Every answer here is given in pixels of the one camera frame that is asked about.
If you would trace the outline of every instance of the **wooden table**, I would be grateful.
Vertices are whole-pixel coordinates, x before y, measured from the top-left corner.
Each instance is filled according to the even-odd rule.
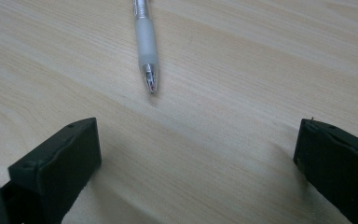
[[[95,117],[103,165],[63,223],[349,223],[292,158],[303,118],[358,136],[358,1],[151,7],[157,96],[131,0],[0,0],[0,185]]]

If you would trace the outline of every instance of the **table surface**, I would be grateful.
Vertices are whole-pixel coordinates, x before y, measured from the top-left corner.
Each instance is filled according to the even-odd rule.
[[[95,117],[103,165],[63,223],[349,223],[292,158],[301,119],[358,136],[358,1],[150,5],[156,96],[131,0],[0,0],[0,185]]]

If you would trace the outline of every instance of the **wood grain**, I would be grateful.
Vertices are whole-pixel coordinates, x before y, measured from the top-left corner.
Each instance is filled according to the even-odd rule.
[[[349,223],[292,157],[303,118],[358,136],[358,1],[151,6],[156,97],[131,1],[0,0],[0,185],[96,117],[103,166],[63,223]]]

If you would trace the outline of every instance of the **white pen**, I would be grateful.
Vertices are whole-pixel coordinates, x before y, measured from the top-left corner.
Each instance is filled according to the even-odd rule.
[[[138,64],[147,88],[154,94],[158,86],[158,55],[153,22],[147,0],[133,0]]]

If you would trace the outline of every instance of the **pen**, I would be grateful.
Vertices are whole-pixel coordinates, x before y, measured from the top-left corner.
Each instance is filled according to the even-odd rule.
[[[135,33],[138,45],[138,64],[146,86],[151,94],[158,86],[158,55],[153,22],[147,0],[133,0]]]

